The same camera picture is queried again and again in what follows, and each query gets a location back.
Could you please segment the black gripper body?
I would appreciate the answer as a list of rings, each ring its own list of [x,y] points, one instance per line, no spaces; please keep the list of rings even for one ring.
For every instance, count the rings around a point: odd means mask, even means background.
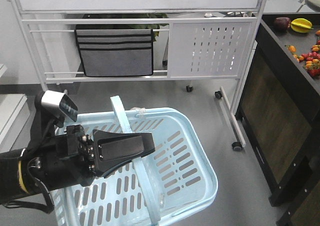
[[[30,158],[29,171],[49,191],[74,185],[90,186],[95,178],[93,141],[80,124],[48,138]]]

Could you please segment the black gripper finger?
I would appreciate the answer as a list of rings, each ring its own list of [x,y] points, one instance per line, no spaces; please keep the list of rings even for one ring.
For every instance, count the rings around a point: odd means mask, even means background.
[[[153,135],[93,130],[94,174],[107,178],[132,160],[155,152]]]

